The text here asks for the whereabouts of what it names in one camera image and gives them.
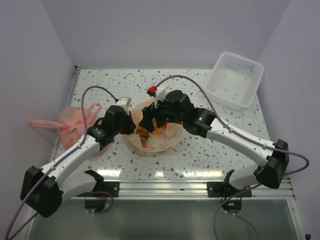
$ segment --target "beige bag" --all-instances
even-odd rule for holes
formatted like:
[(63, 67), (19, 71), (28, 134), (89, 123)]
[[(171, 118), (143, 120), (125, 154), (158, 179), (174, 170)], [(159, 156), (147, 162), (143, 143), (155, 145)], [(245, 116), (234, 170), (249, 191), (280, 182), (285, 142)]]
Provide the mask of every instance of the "beige bag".
[[(132, 111), (132, 120), (136, 126), (138, 126), (139, 117), (142, 114), (142, 109), (149, 106), (155, 101), (154, 97), (151, 97), (147, 101), (141, 103), (135, 107)], [(160, 153), (172, 149), (180, 142), (180, 137), (183, 132), (183, 126), (175, 123), (168, 123), (166, 128), (160, 128), (160, 134), (155, 135), (150, 133), (147, 140), (147, 147), (142, 147), (139, 134), (132, 133), (130, 135), (123, 135), (124, 142), (138, 154), (147, 156), (150, 154)]]

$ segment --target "speckled tabletop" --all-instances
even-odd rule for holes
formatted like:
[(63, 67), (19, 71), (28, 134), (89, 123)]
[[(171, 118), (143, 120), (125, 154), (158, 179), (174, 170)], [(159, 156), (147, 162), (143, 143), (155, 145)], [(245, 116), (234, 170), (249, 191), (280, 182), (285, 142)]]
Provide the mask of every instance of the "speckled tabletop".
[[(169, 75), (185, 75), (205, 85), (211, 70), (205, 69), (95, 69), (81, 70), (72, 98), (71, 106), (80, 107), (80, 98), (84, 90), (92, 85), (108, 88), (117, 98), (131, 97), (134, 108), (146, 101), (147, 87)], [(163, 84), (168, 90), (180, 89), (188, 94), (195, 107), (208, 107), (201, 92), (191, 82), (183, 79), (171, 79)], [(85, 107), (100, 103), (99, 113), (113, 104), (111, 97), (100, 89), (92, 89), (85, 97)], [(232, 110), (214, 103), (218, 114), (236, 127), (263, 139), (269, 139), (265, 120), (258, 97), (247, 109)], [(65, 151), (58, 146), (55, 157)], [(223, 180), (231, 169), (241, 169), (253, 164), (241, 153), (216, 141), (210, 141), (184, 131), (180, 143), (173, 149), (151, 156), (141, 156), (133, 152), (115, 137), (110, 149), (102, 155), (91, 157), (71, 175), (83, 174), (92, 169), (107, 180)]]

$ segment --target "pink translucent bag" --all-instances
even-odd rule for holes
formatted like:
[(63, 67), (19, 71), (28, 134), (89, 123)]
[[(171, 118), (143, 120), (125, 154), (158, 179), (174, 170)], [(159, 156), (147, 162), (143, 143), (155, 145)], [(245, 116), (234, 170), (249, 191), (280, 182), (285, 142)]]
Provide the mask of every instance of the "pink translucent bag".
[[(97, 106), (98, 109), (95, 112), (92, 112), (95, 106)], [(102, 106), (99, 103), (94, 103), (89, 109), (84, 109), (88, 128), (98, 120), (98, 113), (101, 109)], [(58, 122), (49, 120), (31, 120), (28, 124), (31, 127), (57, 129), (59, 139), (66, 149), (72, 147), (85, 133), (81, 108), (74, 106), (65, 108), (59, 114)], [(106, 146), (102, 151), (105, 152), (108, 148), (109, 146)]]

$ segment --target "perforated basket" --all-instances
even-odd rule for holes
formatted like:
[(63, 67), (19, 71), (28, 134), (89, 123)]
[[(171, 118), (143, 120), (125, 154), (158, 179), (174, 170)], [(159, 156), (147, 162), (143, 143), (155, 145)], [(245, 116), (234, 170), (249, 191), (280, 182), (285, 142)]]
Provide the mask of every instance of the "perforated basket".
[(216, 62), (204, 90), (212, 101), (234, 110), (251, 105), (264, 66), (248, 58), (224, 52)]

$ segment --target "plastic bag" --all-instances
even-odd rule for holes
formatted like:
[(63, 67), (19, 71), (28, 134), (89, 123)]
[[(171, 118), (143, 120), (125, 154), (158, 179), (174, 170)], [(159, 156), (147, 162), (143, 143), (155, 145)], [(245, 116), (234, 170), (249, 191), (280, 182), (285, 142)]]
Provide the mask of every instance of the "plastic bag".
[[(97, 106), (98, 109), (92, 112), (93, 108)], [(98, 119), (98, 113), (102, 109), (99, 103), (92, 104), (89, 109), (84, 109), (86, 118), (86, 124), (91, 127)], [(69, 106), (66, 107), (59, 115), (58, 122), (49, 120), (31, 120), (29, 126), (57, 129), (59, 139), (64, 148), (69, 149), (72, 147), (85, 133), (85, 125), (81, 112), (81, 108)], [(105, 152), (109, 146), (107, 145), (103, 150), (99, 152)]]
[[(154, 101), (155, 98), (151, 97), (131, 111), (132, 120), (136, 126), (138, 126), (141, 118), (142, 109), (149, 106)], [(159, 128), (160, 133), (158, 135), (150, 133), (146, 145), (143, 146), (140, 135), (137, 134), (137, 128), (134, 130), (134, 133), (130, 135), (123, 135), (122, 138), (129, 148), (144, 156), (172, 149), (180, 142), (180, 137), (183, 132), (182, 125), (168, 123), (166, 128)]]

